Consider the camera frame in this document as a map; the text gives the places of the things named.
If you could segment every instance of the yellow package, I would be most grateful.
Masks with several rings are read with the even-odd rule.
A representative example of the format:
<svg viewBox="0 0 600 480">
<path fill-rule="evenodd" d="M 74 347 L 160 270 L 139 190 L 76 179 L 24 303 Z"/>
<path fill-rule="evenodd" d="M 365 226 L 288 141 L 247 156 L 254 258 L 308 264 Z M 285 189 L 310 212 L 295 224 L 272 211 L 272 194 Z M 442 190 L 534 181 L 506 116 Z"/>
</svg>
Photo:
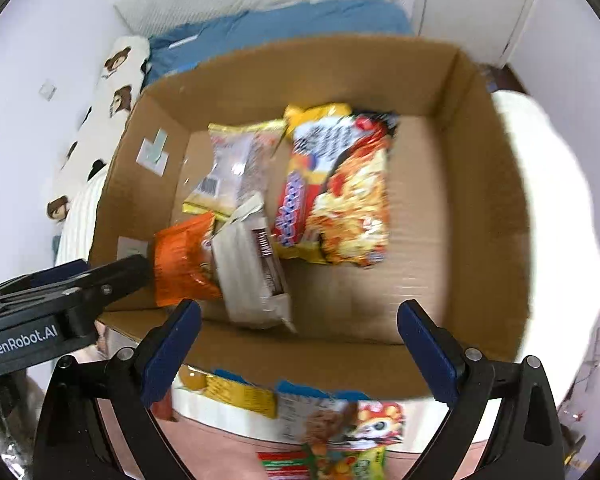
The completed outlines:
<svg viewBox="0 0 600 480">
<path fill-rule="evenodd" d="M 381 262 L 389 240 L 386 174 L 397 116 L 329 104 L 287 107 L 293 142 L 272 229 L 280 258 Z"/>
<path fill-rule="evenodd" d="M 345 116 L 351 113 L 351 107 L 345 103 L 331 103 L 328 105 L 315 106 L 308 110 L 303 110 L 298 106 L 289 105 L 285 109 L 285 119 L 287 121 L 285 138 L 289 142 L 294 140 L 294 130 L 302 123 L 307 121 L 317 121 L 328 116 Z"/>
<path fill-rule="evenodd" d="M 314 480 L 384 480 L 384 446 L 366 451 L 337 451 L 328 445 L 310 446 Z"/>
<path fill-rule="evenodd" d="M 206 377 L 205 397 L 237 408 L 276 418 L 276 398 L 272 391 L 222 377 Z"/>
</svg>

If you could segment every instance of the snack package with panda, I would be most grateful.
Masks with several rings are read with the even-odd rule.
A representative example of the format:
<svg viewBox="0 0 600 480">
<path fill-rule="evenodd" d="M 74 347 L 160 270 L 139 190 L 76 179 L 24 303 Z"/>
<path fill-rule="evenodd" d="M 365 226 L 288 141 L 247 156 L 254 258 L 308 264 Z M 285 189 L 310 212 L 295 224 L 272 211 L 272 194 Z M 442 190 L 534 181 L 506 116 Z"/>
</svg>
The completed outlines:
<svg viewBox="0 0 600 480">
<path fill-rule="evenodd" d="M 404 413 L 397 402 L 360 400 L 355 422 L 341 436 L 329 440 L 330 449 L 370 449 L 400 444 Z"/>
</svg>

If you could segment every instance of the plastic wrapper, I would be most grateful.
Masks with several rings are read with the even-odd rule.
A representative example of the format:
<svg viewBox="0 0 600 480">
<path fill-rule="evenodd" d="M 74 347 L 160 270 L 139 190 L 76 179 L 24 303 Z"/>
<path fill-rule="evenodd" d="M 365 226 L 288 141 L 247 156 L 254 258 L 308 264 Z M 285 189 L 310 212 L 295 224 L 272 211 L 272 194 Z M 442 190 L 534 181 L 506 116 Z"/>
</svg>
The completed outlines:
<svg viewBox="0 0 600 480">
<path fill-rule="evenodd" d="M 384 259 L 387 156 L 397 116 L 333 104 L 285 112 L 293 150 L 273 228 L 282 258 L 313 263 Z"/>
<path fill-rule="evenodd" d="M 344 432 L 329 439 L 330 449 L 363 450 L 400 444 L 404 433 L 404 413 L 397 402 L 360 400 L 354 420 Z"/>
<path fill-rule="evenodd" d="M 291 323 L 291 302 L 271 245 L 258 192 L 241 205 L 212 239 L 216 273 L 231 322 L 251 328 Z"/>
<path fill-rule="evenodd" d="M 222 297 L 213 279 L 214 223 L 213 213 L 207 212 L 156 233 L 154 274 L 158 306 Z"/>
<path fill-rule="evenodd" d="M 204 396 L 237 408 L 276 418 L 276 399 L 271 390 L 209 375 Z"/>
<path fill-rule="evenodd" d="M 282 119 L 249 126 L 209 124 L 213 168 L 184 201 L 183 212 L 213 211 L 225 220 L 255 193 L 264 193 L 270 159 L 285 128 Z"/>
<path fill-rule="evenodd" d="M 333 450 L 324 445 L 309 448 L 315 480 L 384 480 L 384 447 L 365 451 Z"/>
<path fill-rule="evenodd" d="M 258 458 L 271 480 L 311 480 L 310 458 L 307 452 L 259 452 Z"/>
<path fill-rule="evenodd" d="M 348 400 L 278 394 L 281 437 L 295 444 L 326 443 L 342 434 L 355 413 L 355 403 Z"/>
</svg>

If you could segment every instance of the instant noodle package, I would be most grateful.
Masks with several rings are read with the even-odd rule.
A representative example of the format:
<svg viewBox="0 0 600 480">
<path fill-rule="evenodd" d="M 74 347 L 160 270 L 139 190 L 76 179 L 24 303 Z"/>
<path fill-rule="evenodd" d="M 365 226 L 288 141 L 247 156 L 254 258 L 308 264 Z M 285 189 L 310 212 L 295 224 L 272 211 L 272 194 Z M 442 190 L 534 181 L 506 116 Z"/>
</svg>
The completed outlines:
<svg viewBox="0 0 600 480">
<path fill-rule="evenodd" d="M 279 256 L 361 266 L 382 261 L 389 239 L 387 157 L 397 117 L 332 104 L 287 107 L 285 118 L 293 149 L 273 227 Z"/>
</svg>

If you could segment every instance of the white wall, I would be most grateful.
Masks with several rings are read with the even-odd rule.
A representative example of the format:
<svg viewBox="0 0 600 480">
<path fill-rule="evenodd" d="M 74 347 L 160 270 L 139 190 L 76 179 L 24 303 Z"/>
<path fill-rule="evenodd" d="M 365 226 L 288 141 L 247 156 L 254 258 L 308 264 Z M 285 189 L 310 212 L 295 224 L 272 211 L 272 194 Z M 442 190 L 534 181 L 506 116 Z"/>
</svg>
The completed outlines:
<svg viewBox="0 0 600 480">
<path fill-rule="evenodd" d="M 600 242 L 600 20 L 586 0 L 536 0 L 510 64 L 578 158 Z M 600 369 L 587 395 L 578 427 L 587 441 L 579 457 L 591 460 L 600 450 Z"/>
<path fill-rule="evenodd" d="M 420 33 L 456 43 L 475 60 L 496 65 L 526 1 L 426 0 Z"/>
<path fill-rule="evenodd" d="M 53 263 L 50 182 L 102 60 L 128 34 L 113 1 L 11 0 L 0 15 L 0 282 Z M 50 102 L 38 95 L 46 79 Z"/>
</svg>

